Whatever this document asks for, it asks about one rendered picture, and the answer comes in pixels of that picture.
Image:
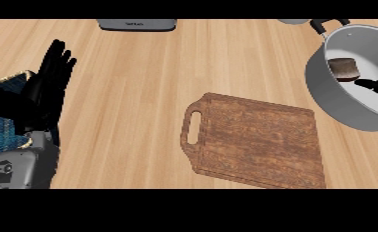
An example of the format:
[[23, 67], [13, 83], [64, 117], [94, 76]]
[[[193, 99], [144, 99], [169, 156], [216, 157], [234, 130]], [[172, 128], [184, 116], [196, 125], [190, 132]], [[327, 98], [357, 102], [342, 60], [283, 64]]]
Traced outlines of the grey round object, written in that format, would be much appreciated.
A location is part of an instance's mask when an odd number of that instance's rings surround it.
[[308, 19], [277, 19], [278, 22], [287, 25], [299, 25], [308, 22]]

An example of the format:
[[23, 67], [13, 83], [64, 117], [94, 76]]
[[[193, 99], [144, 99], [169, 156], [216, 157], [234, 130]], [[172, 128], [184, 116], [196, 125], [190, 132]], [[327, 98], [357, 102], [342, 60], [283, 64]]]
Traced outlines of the dark grey appliance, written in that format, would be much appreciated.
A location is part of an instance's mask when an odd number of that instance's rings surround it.
[[98, 27], [115, 31], [159, 32], [175, 29], [175, 19], [98, 19]]

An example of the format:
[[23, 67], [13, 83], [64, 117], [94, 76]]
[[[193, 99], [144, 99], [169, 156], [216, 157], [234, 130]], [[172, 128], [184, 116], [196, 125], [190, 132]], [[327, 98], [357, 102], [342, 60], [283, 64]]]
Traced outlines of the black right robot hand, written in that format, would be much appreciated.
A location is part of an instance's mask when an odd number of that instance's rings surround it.
[[370, 79], [357, 79], [354, 81], [354, 84], [357, 86], [364, 87], [366, 89], [371, 90], [374, 93], [378, 93], [378, 80], [373, 81]]

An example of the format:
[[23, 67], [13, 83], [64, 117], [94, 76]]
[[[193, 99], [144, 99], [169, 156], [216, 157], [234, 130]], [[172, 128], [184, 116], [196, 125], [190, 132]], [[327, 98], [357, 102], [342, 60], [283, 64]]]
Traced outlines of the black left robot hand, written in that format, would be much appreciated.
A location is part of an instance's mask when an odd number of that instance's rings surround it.
[[38, 73], [30, 76], [20, 93], [0, 88], [0, 117], [13, 120], [17, 135], [44, 131], [57, 125], [75, 63], [64, 42], [54, 39]]

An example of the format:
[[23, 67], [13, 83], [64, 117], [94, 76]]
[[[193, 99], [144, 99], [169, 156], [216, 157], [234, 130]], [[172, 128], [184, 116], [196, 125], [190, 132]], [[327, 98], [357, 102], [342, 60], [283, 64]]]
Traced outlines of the brown cupcake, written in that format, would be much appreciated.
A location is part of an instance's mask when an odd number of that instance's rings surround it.
[[337, 82], [351, 82], [358, 79], [360, 72], [352, 58], [333, 58], [327, 65]]

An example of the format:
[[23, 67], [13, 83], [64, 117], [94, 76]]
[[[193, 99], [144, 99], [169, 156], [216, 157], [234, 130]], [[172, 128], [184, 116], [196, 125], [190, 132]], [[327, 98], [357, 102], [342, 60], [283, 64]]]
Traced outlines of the blue patterned gold-rimmed plate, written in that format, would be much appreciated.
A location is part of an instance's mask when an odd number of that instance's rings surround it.
[[[24, 70], [11, 76], [2, 77], [0, 79], [0, 89], [19, 94], [30, 76], [32, 72]], [[0, 153], [27, 148], [30, 144], [32, 139], [29, 136], [14, 134], [13, 120], [0, 117]]]

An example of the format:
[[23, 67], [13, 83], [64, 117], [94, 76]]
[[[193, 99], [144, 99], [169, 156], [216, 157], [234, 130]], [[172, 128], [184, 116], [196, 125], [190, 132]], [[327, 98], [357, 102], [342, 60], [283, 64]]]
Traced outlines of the brown wooden cutting board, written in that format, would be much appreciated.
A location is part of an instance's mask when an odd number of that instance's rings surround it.
[[314, 112], [206, 93], [184, 112], [193, 171], [262, 188], [326, 187]]

